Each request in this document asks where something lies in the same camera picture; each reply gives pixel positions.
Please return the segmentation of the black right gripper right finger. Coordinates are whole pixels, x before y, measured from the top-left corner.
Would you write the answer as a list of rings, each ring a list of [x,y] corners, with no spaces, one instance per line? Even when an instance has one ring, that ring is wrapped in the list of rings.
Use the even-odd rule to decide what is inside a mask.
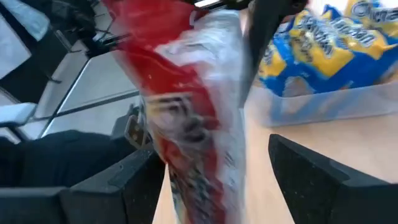
[[[391,185],[279,134],[269,157],[295,224],[391,224]]]

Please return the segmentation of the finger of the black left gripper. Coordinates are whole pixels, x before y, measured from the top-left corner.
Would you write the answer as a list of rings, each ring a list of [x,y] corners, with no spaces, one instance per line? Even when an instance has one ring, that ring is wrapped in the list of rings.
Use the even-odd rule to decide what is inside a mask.
[[[249,58],[247,73],[241,84],[240,106],[244,106],[251,85],[257,74],[259,63],[280,24],[286,17],[302,11],[308,0],[255,0],[252,13],[248,20],[245,38]]]

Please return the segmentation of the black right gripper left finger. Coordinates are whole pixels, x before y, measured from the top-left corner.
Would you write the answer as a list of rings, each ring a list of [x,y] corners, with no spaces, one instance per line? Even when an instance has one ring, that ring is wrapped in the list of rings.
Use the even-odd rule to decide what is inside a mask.
[[[151,224],[165,164],[139,149],[68,190],[68,224]]]

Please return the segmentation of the blue soy sauce ramen packet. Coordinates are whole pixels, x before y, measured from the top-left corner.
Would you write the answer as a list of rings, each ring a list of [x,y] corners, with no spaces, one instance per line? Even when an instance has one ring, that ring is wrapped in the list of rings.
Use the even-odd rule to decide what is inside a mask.
[[[398,40],[327,5],[320,17],[303,10],[274,35],[257,77],[294,97],[373,85],[397,61]]]
[[[348,0],[344,15],[351,19],[348,44],[353,50],[398,61],[398,0],[393,3],[386,7],[380,0]]]

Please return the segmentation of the clear plastic storage bin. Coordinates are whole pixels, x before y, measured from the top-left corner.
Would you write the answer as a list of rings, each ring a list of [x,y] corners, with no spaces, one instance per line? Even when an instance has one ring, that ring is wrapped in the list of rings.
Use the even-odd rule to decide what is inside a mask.
[[[334,8],[345,16],[345,9],[341,11],[337,7]],[[322,13],[308,10],[318,17],[324,13],[324,10]],[[276,33],[284,30],[293,18],[282,24]],[[266,126],[286,126],[398,112],[398,61],[373,85],[294,97],[274,94],[259,82],[257,75],[252,95],[257,115]]]

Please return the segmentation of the red roast beef ramen packet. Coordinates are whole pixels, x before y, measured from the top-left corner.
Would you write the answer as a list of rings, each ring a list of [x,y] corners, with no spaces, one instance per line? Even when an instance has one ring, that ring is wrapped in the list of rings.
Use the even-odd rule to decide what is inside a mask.
[[[243,224],[246,174],[239,12],[183,0],[102,0],[128,34],[118,60],[168,165],[178,224]]]

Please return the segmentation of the black equipment base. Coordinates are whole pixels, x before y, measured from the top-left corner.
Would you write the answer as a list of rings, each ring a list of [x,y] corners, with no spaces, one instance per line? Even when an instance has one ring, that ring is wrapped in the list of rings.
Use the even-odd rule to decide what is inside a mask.
[[[0,136],[0,188],[71,187],[107,169],[147,142],[143,109],[131,105],[108,136],[67,130],[20,142]]]

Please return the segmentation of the black office chair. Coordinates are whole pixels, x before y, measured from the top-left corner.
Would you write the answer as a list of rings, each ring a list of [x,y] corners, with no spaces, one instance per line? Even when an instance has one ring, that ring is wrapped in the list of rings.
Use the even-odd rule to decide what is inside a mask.
[[[129,38],[128,33],[114,35],[109,29],[100,29],[96,18],[97,6],[106,9],[103,0],[22,0],[43,12],[50,21],[73,34],[85,47],[85,55],[93,58],[116,50]]]

